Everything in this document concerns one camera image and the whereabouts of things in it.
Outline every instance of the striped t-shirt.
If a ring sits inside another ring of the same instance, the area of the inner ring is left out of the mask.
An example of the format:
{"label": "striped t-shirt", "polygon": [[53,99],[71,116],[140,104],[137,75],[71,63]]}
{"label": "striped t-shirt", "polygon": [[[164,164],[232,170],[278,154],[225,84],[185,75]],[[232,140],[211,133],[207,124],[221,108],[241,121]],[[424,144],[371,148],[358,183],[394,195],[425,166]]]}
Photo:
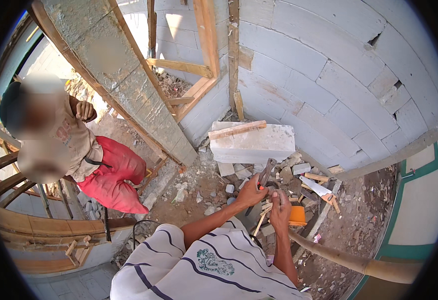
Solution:
{"label": "striped t-shirt", "polygon": [[264,251],[235,217],[192,243],[187,251],[180,228],[158,226],[114,276],[110,298],[312,299],[266,262]]}

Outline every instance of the orange bucket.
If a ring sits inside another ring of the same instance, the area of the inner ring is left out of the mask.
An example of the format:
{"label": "orange bucket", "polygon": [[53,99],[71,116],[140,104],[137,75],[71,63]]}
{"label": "orange bucket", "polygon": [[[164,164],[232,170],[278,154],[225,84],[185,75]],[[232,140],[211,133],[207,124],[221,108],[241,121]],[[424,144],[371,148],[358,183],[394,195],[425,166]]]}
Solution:
{"label": "orange bucket", "polygon": [[289,225],[306,226],[306,213],[304,207],[293,205],[290,210]]}

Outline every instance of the brick wall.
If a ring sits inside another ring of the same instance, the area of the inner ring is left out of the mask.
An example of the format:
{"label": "brick wall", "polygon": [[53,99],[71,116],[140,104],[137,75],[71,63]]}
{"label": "brick wall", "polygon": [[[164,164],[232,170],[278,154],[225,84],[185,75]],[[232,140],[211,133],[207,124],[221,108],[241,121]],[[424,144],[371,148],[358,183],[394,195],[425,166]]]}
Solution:
{"label": "brick wall", "polygon": [[324,167],[411,156],[438,132],[438,54],[406,2],[241,0],[240,21],[246,114],[294,126]]}

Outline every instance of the black cable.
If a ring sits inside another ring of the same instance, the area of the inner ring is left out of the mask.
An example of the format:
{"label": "black cable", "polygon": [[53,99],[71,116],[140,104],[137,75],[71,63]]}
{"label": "black cable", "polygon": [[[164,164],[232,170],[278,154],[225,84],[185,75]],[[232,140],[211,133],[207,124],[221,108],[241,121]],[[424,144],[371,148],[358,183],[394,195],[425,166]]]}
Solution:
{"label": "black cable", "polygon": [[153,220],[140,220],[140,221],[137,221],[137,222],[134,224],[134,226],[132,226],[132,239],[134,240],[134,241],[133,241],[133,243],[134,243],[134,247],[132,248],[133,251],[136,249],[136,225],[138,225],[138,224],[141,223],[141,222],[146,222],[146,221],[153,222],[153,223],[156,223],[156,224],[159,224],[159,225],[160,225],[159,222],[156,222],[156,221],[153,221]]}

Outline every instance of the red pants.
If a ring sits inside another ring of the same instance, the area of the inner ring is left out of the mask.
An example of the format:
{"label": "red pants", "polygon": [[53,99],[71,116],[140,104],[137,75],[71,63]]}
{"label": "red pants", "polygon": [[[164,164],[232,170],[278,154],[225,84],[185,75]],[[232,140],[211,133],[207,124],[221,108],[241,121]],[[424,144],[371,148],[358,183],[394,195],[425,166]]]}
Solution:
{"label": "red pants", "polygon": [[107,208],[123,213],[147,214],[149,209],[141,204],[138,192],[124,180],[141,183],[146,172],[145,161],[125,145],[105,136],[96,136],[104,153],[102,163],[83,182],[77,185],[89,197]]}

